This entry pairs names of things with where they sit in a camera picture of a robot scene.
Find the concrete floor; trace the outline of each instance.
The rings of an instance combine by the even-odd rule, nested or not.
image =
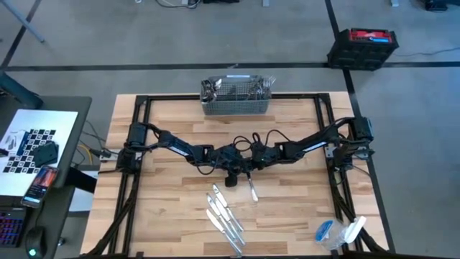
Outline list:
[[[246,0],[162,9],[154,1],[46,0],[32,23],[47,42],[26,32],[10,65],[325,62],[334,42],[324,0]],[[333,0],[340,29],[394,30],[400,48],[390,61],[458,61],[460,8],[421,9],[416,0]],[[19,1],[27,10],[33,0]],[[0,60],[17,35],[17,21],[0,7]],[[346,91],[341,71],[311,69],[11,72],[42,95],[91,96],[88,119],[106,135],[117,94],[189,93],[225,73],[274,75],[274,91]],[[460,68],[384,68],[351,73],[362,114],[374,125],[374,163],[398,253],[460,257]],[[85,137],[83,141],[96,146]],[[69,219],[72,238],[57,258],[75,256],[85,219]]]

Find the black metal frame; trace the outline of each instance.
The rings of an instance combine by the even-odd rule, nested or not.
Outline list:
[[[326,93],[324,94],[273,94],[272,98],[273,99],[311,99],[315,104],[316,116],[318,117],[318,125],[319,125],[320,130],[322,130],[326,126],[324,122],[324,118],[323,118],[322,105],[324,105],[326,108],[326,113],[328,116],[328,124],[332,123],[335,120],[329,94],[326,94]],[[168,95],[168,96],[163,96],[163,95],[161,96],[137,96],[136,101],[135,101],[135,106],[134,106],[132,122],[139,121],[140,110],[143,104],[145,104],[145,110],[144,110],[144,116],[143,116],[142,121],[144,123],[148,123],[153,101],[180,101],[180,100],[199,100],[199,95],[189,94],[189,95]],[[371,174],[371,176],[375,178],[375,171],[374,171],[374,166],[372,165],[372,161],[368,162],[368,166],[369,166],[369,173]],[[331,193],[334,196],[334,194],[338,193],[334,191],[334,190],[338,190],[338,187],[335,182],[334,171],[332,170],[330,166],[327,166],[327,168],[328,168],[328,175],[329,175],[329,184],[331,186]],[[127,183],[128,183],[128,177],[129,176],[127,174],[124,174],[121,177],[119,195],[118,195],[118,199],[116,202],[115,216],[118,215],[118,213],[121,211],[121,208],[123,207],[123,202],[124,202]],[[132,188],[138,190],[140,173],[135,174],[133,177],[134,177],[134,180],[133,180]],[[345,200],[346,206],[348,207],[349,211],[352,214],[354,214],[353,199],[351,197],[351,191],[349,187],[348,178],[346,177],[345,173],[341,173],[340,178],[341,178],[340,181],[342,182],[341,185],[343,186],[342,188],[344,192],[344,200]],[[378,202],[379,200],[381,199],[377,199],[377,205],[379,206],[379,210],[381,212],[384,212],[383,204],[381,202],[379,203]],[[340,220],[343,220],[342,209],[337,199],[333,199],[333,205],[334,205],[334,211],[335,211],[336,217]],[[124,233],[124,241],[123,241],[123,249],[122,249],[122,254],[125,254],[125,255],[129,254],[129,243],[131,242],[135,209],[136,209],[136,204],[134,202],[134,206],[129,211],[127,221],[126,221],[126,229]],[[383,221],[382,223],[384,226],[388,225],[388,223],[386,222],[386,217],[382,217],[382,221]],[[394,252],[394,245],[392,244],[391,234],[389,230],[387,230],[387,227],[385,228],[385,234],[387,236],[387,242],[390,247],[390,251]],[[111,242],[109,244],[109,254],[116,255],[114,253],[116,250],[117,238],[118,238],[118,231],[112,237]],[[357,252],[363,251],[362,243],[359,238],[355,241],[355,248]],[[344,251],[344,253],[348,252],[349,246],[347,244],[344,244],[342,246],[342,250]],[[284,256],[284,257],[264,256],[263,258],[331,258],[331,256],[332,255],[322,255],[322,256],[306,255],[306,256],[294,256],[294,257],[291,257],[291,256]]]

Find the wooden tabletop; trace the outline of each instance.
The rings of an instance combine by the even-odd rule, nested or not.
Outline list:
[[[335,118],[352,116],[346,92],[331,92]],[[121,148],[132,120],[135,95],[118,95],[107,146]],[[301,140],[318,131],[316,110],[310,99],[274,99],[266,115],[205,117],[199,101],[154,101],[150,121],[192,145],[228,145],[237,135],[251,137],[277,129],[291,140]],[[147,142],[156,138],[149,133]],[[284,139],[270,135],[269,145]],[[366,164],[354,164],[367,171]],[[114,168],[106,163],[101,170]],[[377,243],[387,247],[379,209],[369,176],[348,172],[356,214],[367,217],[365,227]],[[236,218],[245,228],[244,255],[330,255],[314,242],[314,233],[334,218],[331,191],[322,149],[308,153],[292,165],[274,165],[252,174],[259,195],[254,203],[245,176],[237,187],[226,188],[226,173],[216,170],[202,176],[185,159],[169,150],[147,153],[134,218],[130,254],[144,256],[234,255],[225,237],[207,219],[206,193],[217,183]],[[93,208],[81,252],[88,252],[112,223],[120,184],[120,173],[99,176]],[[124,225],[117,250],[121,251]]]

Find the butter knife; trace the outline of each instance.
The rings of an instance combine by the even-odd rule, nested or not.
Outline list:
[[[231,217],[231,219],[235,222],[236,226],[239,228],[239,230],[241,232],[244,231],[243,229],[243,226],[238,222],[238,220],[236,219],[236,217],[233,215],[233,213],[231,213],[231,210],[229,208],[229,204],[227,204],[227,201],[225,200],[224,196],[222,195],[221,191],[219,190],[219,188],[217,187],[217,185],[214,183],[213,184],[213,190],[214,190],[214,193],[216,194],[216,197],[217,199],[222,203],[222,205],[224,205],[224,207],[226,208],[227,212],[229,213],[229,216]]]
[[[233,240],[236,239],[236,235],[233,233],[233,231],[231,231],[229,225],[227,224],[226,220],[222,217],[222,213],[219,211],[219,208],[217,207],[217,205],[214,203],[214,200],[213,198],[211,197],[211,195],[209,194],[206,194],[207,197],[208,197],[208,203],[209,203],[209,206],[211,206],[211,209],[213,210],[214,214],[217,215],[217,217],[221,220],[222,222],[222,225],[225,227],[225,230],[230,234],[231,238]]]
[[[217,218],[212,214],[212,212],[209,211],[209,209],[206,209],[206,214],[208,215],[208,218],[213,222],[214,227],[216,227],[224,236],[226,239],[230,242],[230,245],[235,249],[235,253],[237,257],[242,256],[242,250],[236,245],[236,243],[232,240],[231,237],[226,233],[224,230],[224,227],[222,227],[221,223],[217,220]]]
[[[238,231],[236,231],[235,226],[231,223],[230,216],[227,213],[227,210],[224,208],[224,205],[222,205],[222,203],[217,198],[216,198],[215,202],[216,202],[216,205],[217,205],[217,209],[222,213],[222,216],[224,216],[224,219],[229,224],[231,230],[233,231],[233,233],[235,233],[236,238],[238,238],[239,242],[242,245],[246,245],[246,242],[243,240],[243,237],[239,234]]]

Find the table leg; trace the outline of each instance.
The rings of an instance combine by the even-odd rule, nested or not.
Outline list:
[[[80,170],[73,167],[69,168],[65,185],[74,186],[81,190],[94,194],[97,180],[91,176],[82,173]]]
[[[0,0],[0,2],[26,27],[40,42],[44,42],[45,39],[40,35],[37,30],[30,25],[30,23],[22,16],[21,13],[12,5],[9,0]]]

